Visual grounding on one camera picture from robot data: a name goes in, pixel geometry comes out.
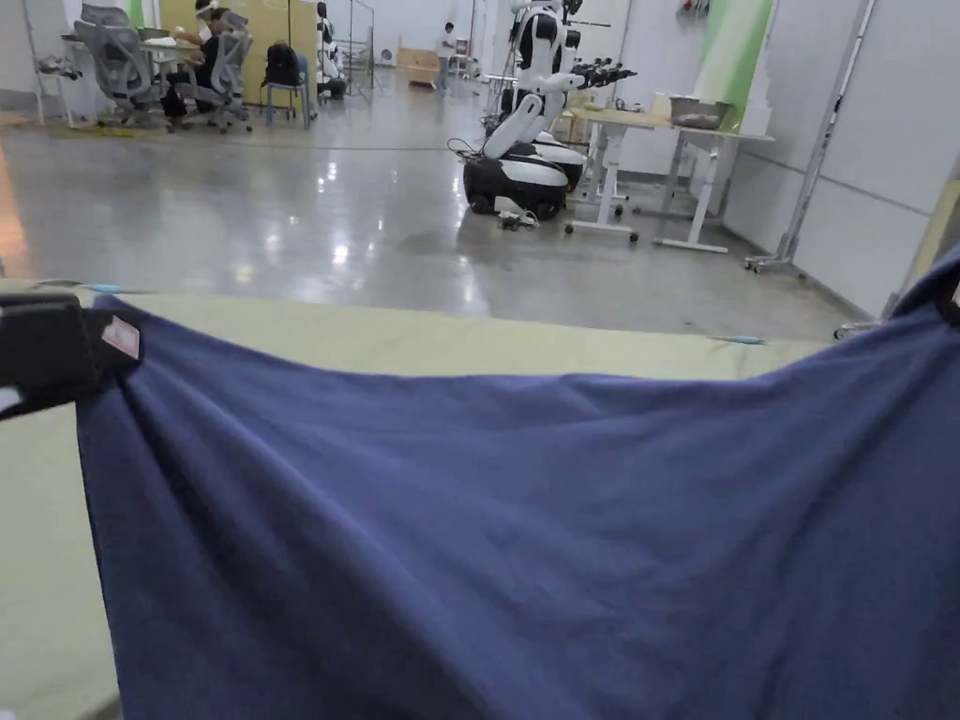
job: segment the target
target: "black backpack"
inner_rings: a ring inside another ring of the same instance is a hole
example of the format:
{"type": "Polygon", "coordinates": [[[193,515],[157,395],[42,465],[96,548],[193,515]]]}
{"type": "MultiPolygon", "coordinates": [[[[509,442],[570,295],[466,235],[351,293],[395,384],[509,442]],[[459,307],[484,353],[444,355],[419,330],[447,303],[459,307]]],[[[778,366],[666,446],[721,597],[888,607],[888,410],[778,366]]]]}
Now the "black backpack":
{"type": "Polygon", "coordinates": [[[263,84],[299,85],[300,61],[297,53],[283,40],[278,40],[267,48],[267,72],[263,84]]]}

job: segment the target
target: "blue chair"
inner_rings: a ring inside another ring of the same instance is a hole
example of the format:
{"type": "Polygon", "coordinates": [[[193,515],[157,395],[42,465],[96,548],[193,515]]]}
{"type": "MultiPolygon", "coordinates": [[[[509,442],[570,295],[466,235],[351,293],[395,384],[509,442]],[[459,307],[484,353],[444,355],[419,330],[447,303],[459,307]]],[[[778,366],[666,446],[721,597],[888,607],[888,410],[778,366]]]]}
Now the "blue chair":
{"type": "MultiPolygon", "coordinates": [[[[299,94],[300,96],[300,112],[303,115],[303,129],[310,130],[310,121],[313,119],[313,113],[310,108],[310,64],[307,61],[306,55],[297,54],[297,62],[300,64],[300,77],[302,78],[299,85],[281,85],[278,83],[267,83],[267,127],[269,128],[274,124],[274,88],[277,90],[287,90],[292,92],[294,95],[299,94]]],[[[263,93],[263,88],[260,88],[261,97],[263,93]]],[[[297,110],[295,108],[287,109],[287,119],[290,119],[290,110],[293,111],[294,117],[297,117],[297,110]]]]}

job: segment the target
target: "gray mesh chair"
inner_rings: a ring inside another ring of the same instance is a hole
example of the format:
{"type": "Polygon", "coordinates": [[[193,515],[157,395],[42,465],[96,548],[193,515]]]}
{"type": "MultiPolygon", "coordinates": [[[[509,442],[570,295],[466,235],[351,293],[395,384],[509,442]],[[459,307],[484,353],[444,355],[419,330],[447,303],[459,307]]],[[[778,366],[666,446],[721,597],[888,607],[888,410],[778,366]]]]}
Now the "gray mesh chair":
{"type": "Polygon", "coordinates": [[[253,131],[250,114],[243,104],[243,63],[250,53],[253,38],[247,31],[247,18],[236,12],[226,12],[221,20],[230,32],[220,33],[217,43],[217,59],[213,64],[210,77],[212,87],[197,85],[197,76],[191,67],[190,83],[177,85],[177,92],[184,98],[192,98],[214,106],[211,112],[200,113],[197,110],[188,113],[182,122],[203,119],[213,123],[226,133],[230,118],[247,123],[247,132],[253,131]]]}
{"type": "Polygon", "coordinates": [[[140,52],[140,35],[127,14],[118,8],[84,4],[73,28],[93,59],[97,85],[116,104],[120,122],[148,122],[160,88],[153,82],[150,64],[140,52]]]}

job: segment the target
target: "caster wheel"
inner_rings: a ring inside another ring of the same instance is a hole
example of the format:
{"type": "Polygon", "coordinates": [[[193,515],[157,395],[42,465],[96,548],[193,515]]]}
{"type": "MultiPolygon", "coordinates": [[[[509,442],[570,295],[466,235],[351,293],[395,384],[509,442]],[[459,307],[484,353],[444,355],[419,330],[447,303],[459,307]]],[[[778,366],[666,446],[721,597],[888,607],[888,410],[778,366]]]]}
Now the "caster wheel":
{"type": "Polygon", "coordinates": [[[553,220],[558,212],[560,212],[560,206],[558,204],[537,203],[537,209],[534,211],[534,214],[537,216],[538,221],[545,223],[547,220],[553,220]]]}
{"type": "Polygon", "coordinates": [[[486,195],[472,195],[468,198],[470,209],[477,215],[490,215],[493,206],[486,195]]]}

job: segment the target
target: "navy blue towel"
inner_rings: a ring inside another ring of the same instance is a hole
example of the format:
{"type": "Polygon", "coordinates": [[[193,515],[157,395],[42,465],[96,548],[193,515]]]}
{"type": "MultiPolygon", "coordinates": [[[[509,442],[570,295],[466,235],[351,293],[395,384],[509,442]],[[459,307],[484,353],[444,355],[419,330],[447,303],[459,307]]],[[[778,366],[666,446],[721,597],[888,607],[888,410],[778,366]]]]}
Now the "navy blue towel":
{"type": "Polygon", "coordinates": [[[326,372],[142,313],[78,408],[125,717],[960,717],[943,280],[739,382],[326,372]]]}

